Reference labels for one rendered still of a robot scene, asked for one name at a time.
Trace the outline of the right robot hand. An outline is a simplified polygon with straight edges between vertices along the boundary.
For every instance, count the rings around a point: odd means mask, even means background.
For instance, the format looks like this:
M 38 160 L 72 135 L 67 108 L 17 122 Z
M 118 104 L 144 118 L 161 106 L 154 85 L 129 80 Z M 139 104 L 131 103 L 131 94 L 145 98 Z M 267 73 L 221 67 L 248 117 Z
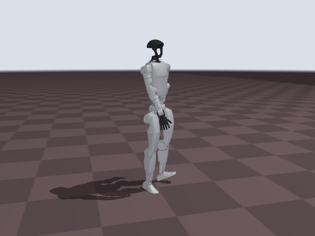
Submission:
M 163 113 L 164 113 L 164 110 L 163 110 Z M 157 115 L 158 115 L 158 112 L 157 112 Z M 168 122 L 170 122 L 170 123 L 172 123 L 172 122 L 170 120 L 168 120 L 167 117 L 165 117 L 165 113 L 162 116 L 158 115 L 158 118 L 160 118 L 159 119 L 159 124 L 160 124 L 161 130 L 162 130 L 162 126 L 163 126 L 164 130 L 165 130 L 165 127 L 166 127 L 166 130 L 167 130 L 167 126 L 168 126 L 168 128 L 170 128 Z M 165 127 L 164 127 L 164 125 L 165 125 Z

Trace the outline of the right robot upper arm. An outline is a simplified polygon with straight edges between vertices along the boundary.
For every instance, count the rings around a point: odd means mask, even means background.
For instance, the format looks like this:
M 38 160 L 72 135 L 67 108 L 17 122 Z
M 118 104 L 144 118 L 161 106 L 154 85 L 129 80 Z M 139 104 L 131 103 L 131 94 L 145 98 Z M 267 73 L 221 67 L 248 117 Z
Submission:
M 148 90 L 150 88 L 153 88 L 155 90 L 155 94 L 157 94 L 157 89 L 152 87 L 152 77 L 151 77 L 152 68 L 151 68 L 151 64 L 147 64 L 145 66 L 142 66 L 141 69 L 140 69 L 140 72 L 141 72 L 141 74 L 143 76 L 147 93 L 148 93 Z

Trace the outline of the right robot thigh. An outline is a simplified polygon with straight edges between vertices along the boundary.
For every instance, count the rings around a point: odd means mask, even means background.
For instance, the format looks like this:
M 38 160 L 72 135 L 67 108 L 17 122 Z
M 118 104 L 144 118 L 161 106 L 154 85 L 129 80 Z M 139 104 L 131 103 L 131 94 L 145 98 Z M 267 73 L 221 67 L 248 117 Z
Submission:
M 147 130 L 148 135 L 148 144 L 150 155 L 152 157 L 153 153 L 156 153 L 158 144 L 159 144 L 159 136 L 160 136 L 160 126 L 158 116 L 155 114 L 155 111 L 150 111 L 144 115 L 144 122 L 149 124 Z

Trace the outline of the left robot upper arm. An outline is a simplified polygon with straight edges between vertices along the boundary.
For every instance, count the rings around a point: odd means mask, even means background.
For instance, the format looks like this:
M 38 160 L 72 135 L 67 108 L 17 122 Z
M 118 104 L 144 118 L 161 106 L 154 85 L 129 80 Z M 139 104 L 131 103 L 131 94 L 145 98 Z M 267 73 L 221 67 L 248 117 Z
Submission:
M 167 71 L 168 71 L 168 76 L 169 76 L 169 71 L 170 71 L 170 64 L 166 63 L 167 64 Z M 168 79 L 168 76 L 167 76 L 167 79 Z M 170 88 L 170 84 L 167 83 L 167 90 Z

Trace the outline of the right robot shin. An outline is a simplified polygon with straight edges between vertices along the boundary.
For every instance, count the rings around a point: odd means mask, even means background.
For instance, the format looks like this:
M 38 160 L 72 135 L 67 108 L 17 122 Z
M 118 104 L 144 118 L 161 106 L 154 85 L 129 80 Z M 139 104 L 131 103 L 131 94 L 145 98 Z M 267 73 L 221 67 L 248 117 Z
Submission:
M 156 153 L 153 153 L 152 157 L 150 155 L 149 149 L 144 150 L 144 168 L 146 172 L 146 185 L 152 185 L 153 173 L 156 165 Z

